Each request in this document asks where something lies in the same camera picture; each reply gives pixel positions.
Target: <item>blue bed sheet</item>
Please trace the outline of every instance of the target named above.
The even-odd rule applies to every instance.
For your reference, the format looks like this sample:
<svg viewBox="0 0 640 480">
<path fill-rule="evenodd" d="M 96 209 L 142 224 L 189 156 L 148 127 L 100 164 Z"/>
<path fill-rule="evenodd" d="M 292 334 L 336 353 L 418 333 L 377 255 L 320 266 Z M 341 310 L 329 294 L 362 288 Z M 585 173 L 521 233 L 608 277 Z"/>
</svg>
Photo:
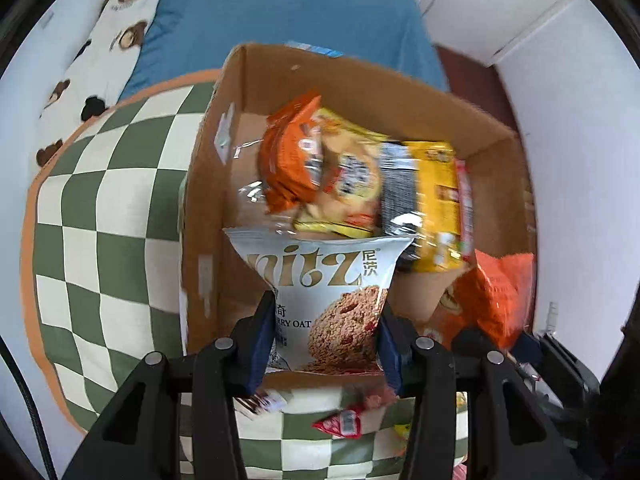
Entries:
<svg viewBox="0 0 640 480">
<path fill-rule="evenodd" d="M 120 99 L 220 68 L 234 46 L 249 41 L 327 47 L 448 89 L 414 0 L 160 0 Z"/>
</svg>

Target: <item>brown and white wrapper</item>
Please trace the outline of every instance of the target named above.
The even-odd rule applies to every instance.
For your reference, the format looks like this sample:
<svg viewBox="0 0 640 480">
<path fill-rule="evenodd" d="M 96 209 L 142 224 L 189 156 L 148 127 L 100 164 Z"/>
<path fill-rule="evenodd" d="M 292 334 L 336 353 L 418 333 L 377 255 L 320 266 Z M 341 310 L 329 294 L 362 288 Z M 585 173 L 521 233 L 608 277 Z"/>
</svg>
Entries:
<svg viewBox="0 0 640 480">
<path fill-rule="evenodd" d="M 270 367 L 319 374 L 377 369 L 378 320 L 411 237 L 299 240 L 266 230 L 225 232 L 275 292 Z"/>
</svg>

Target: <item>cardboard box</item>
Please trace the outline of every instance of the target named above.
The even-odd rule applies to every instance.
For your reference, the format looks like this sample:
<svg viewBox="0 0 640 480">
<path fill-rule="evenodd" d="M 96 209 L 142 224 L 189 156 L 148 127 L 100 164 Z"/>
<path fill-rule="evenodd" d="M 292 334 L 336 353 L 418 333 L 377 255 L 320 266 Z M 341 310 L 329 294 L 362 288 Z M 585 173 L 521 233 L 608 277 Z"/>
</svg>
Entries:
<svg viewBox="0 0 640 480">
<path fill-rule="evenodd" d="M 504 124 L 451 94 L 360 60 L 285 46 L 238 46 L 223 67 L 187 180 L 182 284 L 189 352 L 228 335 L 266 290 L 222 228 L 271 221 L 247 199 L 247 186 L 260 181 L 254 141 L 262 137 L 267 115 L 312 89 L 323 106 L 394 139 L 448 140 L 466 160 L 476 248 L 493 256 L 535 252 L 526 160 L 516 133 Z M 390 304 L 421 330 L 458 273 L 396 273 Z M 316 383 L 308 376 L 300 380 Z"/>
</svg>

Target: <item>screw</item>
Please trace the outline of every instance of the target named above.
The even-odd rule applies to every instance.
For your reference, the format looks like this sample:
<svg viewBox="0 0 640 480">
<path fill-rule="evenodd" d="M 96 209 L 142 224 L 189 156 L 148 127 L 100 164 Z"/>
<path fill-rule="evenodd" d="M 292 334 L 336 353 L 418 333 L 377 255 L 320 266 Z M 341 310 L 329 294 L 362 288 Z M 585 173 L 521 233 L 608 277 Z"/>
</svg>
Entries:
<svg viewBox="0 0 640 480">
<path fill-rule="evenodd" d="M 145 355 L 145 363 L 149 366 L 157 365 L 162 361 L 162 354 L 160 352 L 149 352 Z"/>
<path fill-rule="evenodd" d="M 422 350 L 431 350 L 435 343 L 430 337 L 419 337 L 415 340 L 415 345 Z"/>
<path fill-rule="evenodd" d="M 229 350 L 234 345 L 234 340 L 230 337 L 220 337 L 216 339 L 215 345 L 218 350 Z"/>
<path fill-rule="evenodd" d="M 504 361 L 504 355 L 502 355 L 502 353 L 498 352 L 497 350 L 491 350 L 490 352 L 488 352 L 486 358 L 489 359 L 489 362 L 493 363 L 494 365 L 500 365 Z"/>
</svg>

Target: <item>gold lettering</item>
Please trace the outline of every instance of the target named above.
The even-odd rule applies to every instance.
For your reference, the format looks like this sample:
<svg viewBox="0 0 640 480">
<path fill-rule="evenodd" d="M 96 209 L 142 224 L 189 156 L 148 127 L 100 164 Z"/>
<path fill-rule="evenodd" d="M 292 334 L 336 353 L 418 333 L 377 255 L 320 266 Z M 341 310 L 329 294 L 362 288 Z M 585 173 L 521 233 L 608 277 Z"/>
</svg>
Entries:
<svg viewBox="0 0 640 480">
<path fill-rule="evenodd" d="M 284 248 L 286 253 L 292 253 L 297 251 L 299 246 L 290 245 Z M 282 272 L 280 273 L 280 286 L 293 286 L 293 261 L 296 259 L 297 254 L 285 254 L 282 257 Z"/>
<path fill-rule="evenodd" d="M 355 259 L 360 254 L 360 251 L 355 253 L 337 253 L 337 254 L 329 254 L 322 259 L 322 263 L 325 265 L 338 265 L 338 255 L 341 254 L 344 256 L 340 267 L 335 271 L 334 275 L 329 280 L 327 285 L 360 285 L 362 283 L 362 274 L 359 274 L 358 277 L 353 280 L 351 283 L 347 283 L 346 275 L 351 267 L 351 264 L 355 261 Z"/>
<path fill-rule="evenodd" d="M 300 284 L 302 286 L 314 286 L 320 283 L 322 280 L 322 272 L 320 270 L 314 270 L 316 268 L 316 263 L 318 262 L 318 256 L 322 256 L 322 254 L 318 254 L 320 249 L 316 249 L 314 252 L 309 254 L 302 254 L 305 259 L 305 263 L 302 266 L 302 271 L 300 272 Z M 305 283 L 305 278 L 309 276 L 311 281 L 309 284 Z"/>
<path fill-rule="evenodd" d="M 270 285 L 274 285 L 274 274 L 276 265 L 278 264 L 278 257 L 274 254 L 265 254 L 264 256 L 259 256 L 260 254 L 248 254 L 246 257 L 246 261 L 250 267 L 253 267 L 258 272 L 258 274 L 260 274 L 264 278 L 267 283 L 269 283 Z M 260 270 L 258 270 L 258 265 L 260 265 L 260 262 L 263 260 L 266 260 L 266 263 L 264 264 L 264 272 L 260 272 Z"/>
</svg>

